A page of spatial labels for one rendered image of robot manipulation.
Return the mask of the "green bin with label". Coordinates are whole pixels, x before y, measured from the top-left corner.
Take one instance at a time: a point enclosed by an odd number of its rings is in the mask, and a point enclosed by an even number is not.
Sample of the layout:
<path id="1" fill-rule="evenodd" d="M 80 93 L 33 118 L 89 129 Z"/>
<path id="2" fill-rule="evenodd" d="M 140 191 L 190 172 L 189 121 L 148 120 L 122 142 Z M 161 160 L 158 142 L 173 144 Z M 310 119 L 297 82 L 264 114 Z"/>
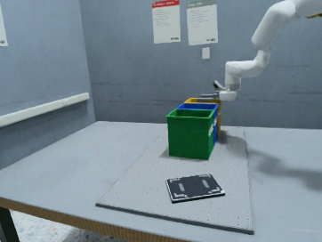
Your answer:
<path id="1" fill-rule="evenodd" d="M 215 110 L 175 109 L 165 116 L 169 156 L 209 160 L 213 151 L 214 112 Z"/>

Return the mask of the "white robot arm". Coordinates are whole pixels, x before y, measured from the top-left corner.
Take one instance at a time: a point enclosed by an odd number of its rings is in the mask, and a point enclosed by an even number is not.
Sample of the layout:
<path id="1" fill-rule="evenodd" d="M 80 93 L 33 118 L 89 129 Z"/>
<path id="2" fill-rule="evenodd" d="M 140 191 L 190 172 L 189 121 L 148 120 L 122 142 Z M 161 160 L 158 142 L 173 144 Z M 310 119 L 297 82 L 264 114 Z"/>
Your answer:
<path id="1" fill-rule="evenodd" d="M 255 59 L 227 62 L 225 88 L 221 88 L 215 81 L 211 86 L 216 91 L 219 88 L 222 90 L 241 89 L 241 78 L 257 77 L 266 68 L 270 61 L 270 48 L 287 23 L 315 17 L 322 17 L 322 0 L 285 0 L 272 5 L 252 37 L 253 45 L 259 49 Z"/>

